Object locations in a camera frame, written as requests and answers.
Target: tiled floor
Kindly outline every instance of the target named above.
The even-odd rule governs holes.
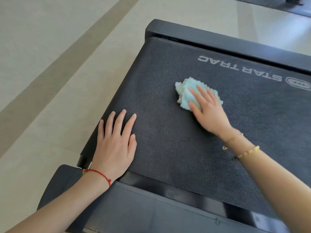
[[[0,7],[10,10],[0,12],[0,28],[6,29],[0,33],[0,146],[9,144],[0,148],[0,232],[35,211],[59,165],[76,165],[143,45],[151,20],[311,55],[309,18],[234,0],[2,0]],[[113,19],[117,16],[109,12],[112,7],[116,13],[123,10],[121,21]],[[110,34],[98,42],[86,61],[75,65],[78,71],[66,75],[67,81],[48,75],[47,81],[55,85],[40,81],[41,73],[63,52],[85,54],[83,42],[77,44],[79,49],[67,49],[97,20],[115,26],[109,27]],[[105,29],[95,26],[91,31]],[[57,72],[66,71],[60,68]],[[40,82],[36,87],[61,90],[34,91],[30,102],[16,97],[36,80]],[[52,100],[41,104],[35,114],[22,106],[36,106],[36,98],[47,96]]]

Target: microfiber towel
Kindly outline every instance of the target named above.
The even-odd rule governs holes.
[[[220,104],[221,105],[223,104],[223,101],[220,100],[220,97],[218,96],[218,92],[216,90],[209,88],[203,82],[195,80],[190,77],[186,78],[183,82],[175,82],[175,88],[179,95],[177,103],[179,103],[183,109],[190,110],[188,102],[193,101],[200,108],[200,110],[202,110],[199,103],[196,101],[195,97],[189,91],[189,88],[191,88],[192,90],[200,94],[199,90],[196,87],[198,85],[200,85],[203,89],[208,88],[211,91],[211,93],[216,94]]]

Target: left hand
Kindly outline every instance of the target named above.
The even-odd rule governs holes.
[[[131,135],[132,127],[136,120],[133,114],[126,123],[121,135],[121,128],[126,110],[122,110],[112,128],[115,112],[113,111],[106,124],[104,133],[104,121],[98,125],[97,147],[90,169],[95,169],[111,179],[111,184],[128,169],[134,159],[137,146],[135,135]]]

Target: gold chain bracelet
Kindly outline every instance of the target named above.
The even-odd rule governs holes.
[[[227,150],[227,149],[228,149],[227,144],[228,144],[230,141],[235,141],[235,140],[236,140],[235,137],[231,137],[230,140],[228,140],[228,141],[225,142],[225,145],[222,147],[222,150]]]
[[[256,145],[253,149],[250,149],[249,151],[245,151],[243,154],[240,154],[240,155],[234,157],[234,159],[241,159],[242,157],[244,157],[248,154],[254,153],[258,150],[259,150],[259,145]]]

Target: treadmill belt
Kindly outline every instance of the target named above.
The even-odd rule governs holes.
[[[138,142],[129,170],[247,210],[276,217],[223,143],[177,104],[175,82],[193,77],[217,90],[235,128],[311,186],[311,78],[304,74],[150,38],[103,119],[137,113]],[[81,155],[92,156],[95,131]]]

